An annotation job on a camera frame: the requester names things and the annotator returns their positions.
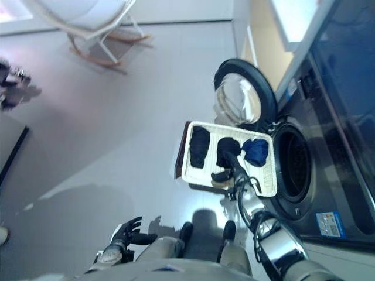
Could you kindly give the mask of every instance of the black cloth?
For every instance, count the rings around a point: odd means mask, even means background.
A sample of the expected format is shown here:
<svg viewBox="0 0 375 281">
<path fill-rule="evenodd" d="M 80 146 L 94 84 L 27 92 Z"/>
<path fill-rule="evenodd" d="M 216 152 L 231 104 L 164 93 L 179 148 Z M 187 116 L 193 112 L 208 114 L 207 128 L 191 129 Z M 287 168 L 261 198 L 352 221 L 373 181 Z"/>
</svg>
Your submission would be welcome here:
<svg viewBox="0 0 375 281">
<path fill-rule="evenodd" d="M 203 169 L 209 146 L 210 132 L 200 126 L 194 126 L 189 148 L 192 167 Z"/>
<path fill-rule="evenodd" d="M 238 141 L 233 138 L 222 138 L 217 143 L 217 161 L 216 164 L 219 167 L 230 169 L 229 162 L 223 156 L 225 151 L 231 152 L 234 156 L 238 156 L 241 153 L 241 146 Z"/>
<path fill-rule="evenodd" d="M 245 160 L 255 167 L 263 167 L 268 155 L 268 143 L 263 139 L 248 139 L 244 142 L 242 150 L 246 152 Z"/>
</svg>

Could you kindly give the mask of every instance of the grey floor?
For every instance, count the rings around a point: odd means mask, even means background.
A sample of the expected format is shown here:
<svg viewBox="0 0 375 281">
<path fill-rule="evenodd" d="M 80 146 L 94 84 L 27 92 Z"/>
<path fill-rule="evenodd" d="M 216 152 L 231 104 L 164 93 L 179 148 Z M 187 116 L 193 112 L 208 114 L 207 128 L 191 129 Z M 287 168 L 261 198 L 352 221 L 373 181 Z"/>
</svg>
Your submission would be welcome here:
<svg viewBox="0 0 375 281">
<path fill-rule="evenodd" d="M 187 255 L 208 260 L 235 220 L 254 277 L 267 280 L 236 205 L 173 178 L 185 121 L 214 120 L 213 76 L 235 56 L 231 23 L 144 30 L 149 46 L 124 46 L 126 73 L 82 61 L 62 32 L 1 39 L 2 55 L 42 90 L 6 113 L 31 132 L 0 190 L 1 223 L 11 230 L 1 280 L 83 273 L 117 224 L 139 215 L 142 231 L 159 235 L 193 221 Z"/>
</svg>

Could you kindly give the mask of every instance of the blue label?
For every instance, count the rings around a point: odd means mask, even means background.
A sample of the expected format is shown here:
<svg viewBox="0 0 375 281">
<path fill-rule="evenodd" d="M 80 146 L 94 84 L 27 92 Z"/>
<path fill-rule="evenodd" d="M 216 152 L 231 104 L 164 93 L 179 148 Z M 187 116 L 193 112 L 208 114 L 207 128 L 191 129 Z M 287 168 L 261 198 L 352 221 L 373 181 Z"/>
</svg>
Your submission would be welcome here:
<svg viewBox="0 0 375 281">
<path fill-rule="evenodd" d="M 316 223 L 322 236 L 344 238 L 344 227 L 337 211 L 316 213 Z"/>
</svg>

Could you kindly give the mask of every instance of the laundry basket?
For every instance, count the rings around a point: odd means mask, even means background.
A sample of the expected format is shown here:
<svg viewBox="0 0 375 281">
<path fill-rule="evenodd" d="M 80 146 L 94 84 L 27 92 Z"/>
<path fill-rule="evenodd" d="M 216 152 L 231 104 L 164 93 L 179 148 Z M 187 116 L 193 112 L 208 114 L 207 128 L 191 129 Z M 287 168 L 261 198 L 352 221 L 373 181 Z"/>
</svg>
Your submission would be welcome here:
<svg viewBox="0 0 375 281">
<path fill-rule="evenodd" d="M 207 156 L 204 160 L 203 169 L 194 168 L 190 164 L 190 140 L 192 138 L 193 127 L 201 126 L 210 132 L 210 145 Z M 188 183 L 198 184 L 201 186 L 212 187 L 211 173 L 220 173 L 224 168 L 216 165 L 217 160 L 217 143 L 221 138 L 231 137 L 239 142 L 242 147 L 243 143 L 248 139 L 264 139 L 268 143 L 268 156 L 263 167 L 255 167 L 244 159 L 245 151 L 241 151 L 238 157 L 240 164 L 245 168 L 249 176 L 256 177 L 259 181 L 261 192 L 255 189 L 258 196 L 272 197 L 276 195 L 276 170 L 275 155 L 272 137 L 264 133 L 252 132 L 234 127 L 216 125 L 204 122 L 191 122 L 187 129 L 185 152 L 182 164 L 182 179 Z"/>
</svg>

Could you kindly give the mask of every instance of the washing machine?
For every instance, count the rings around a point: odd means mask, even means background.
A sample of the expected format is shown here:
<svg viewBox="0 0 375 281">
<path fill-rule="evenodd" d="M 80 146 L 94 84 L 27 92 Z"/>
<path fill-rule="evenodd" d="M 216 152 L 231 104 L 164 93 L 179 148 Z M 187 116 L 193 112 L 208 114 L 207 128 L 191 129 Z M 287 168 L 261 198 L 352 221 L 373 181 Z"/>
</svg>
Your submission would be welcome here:
<svg viewBox="0 0 375 281">
<path fill-rule="evenodd" d="M 216 122 L 272 136 L 277 195 L 264 202 L 304 241 L 375 251 L 375 205 L 356 170 L 312 53 L 276 102 L 264 75 L 230 59 L 219 67 Z"/>
</svg>

